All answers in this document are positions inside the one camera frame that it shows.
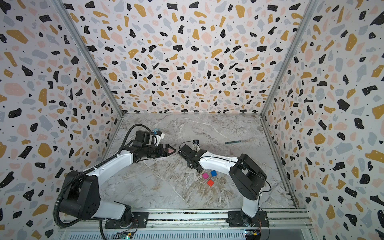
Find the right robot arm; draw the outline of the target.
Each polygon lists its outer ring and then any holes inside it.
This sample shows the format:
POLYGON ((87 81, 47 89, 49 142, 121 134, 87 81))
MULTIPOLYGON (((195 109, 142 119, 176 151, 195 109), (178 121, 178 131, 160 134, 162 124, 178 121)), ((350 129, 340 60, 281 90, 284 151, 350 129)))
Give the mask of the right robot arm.
POLYGON ((260 210, 260 196, 268 185, 267 175, 248 155, 225 157, 206 150, 195 151, 183 145, 179 155, 187 166, 197 170, 212 170, 231 177, 239 193, 243 196, 242 210, 229 214, 228 223, 232 227, 253 227, 260 223, 257 214, 260 210))

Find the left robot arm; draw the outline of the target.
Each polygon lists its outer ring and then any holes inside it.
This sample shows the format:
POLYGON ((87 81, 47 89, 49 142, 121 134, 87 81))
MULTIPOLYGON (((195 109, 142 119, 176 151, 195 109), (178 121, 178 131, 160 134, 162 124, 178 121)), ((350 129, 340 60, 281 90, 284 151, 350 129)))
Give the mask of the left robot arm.
POLYGON ((57 225, 62 224, 60 213, 76 218, 64 226, 91 219, 130 222, 131 208, 117 202, 101 200, 100 186, 125 167, 146 159, 168 157, 175 152, 176 149, 168 144, 157 147, 124 146, 121 152, 94 167, 80 172, 71 171, 67 174, 55 202, 55 222, 57 225))

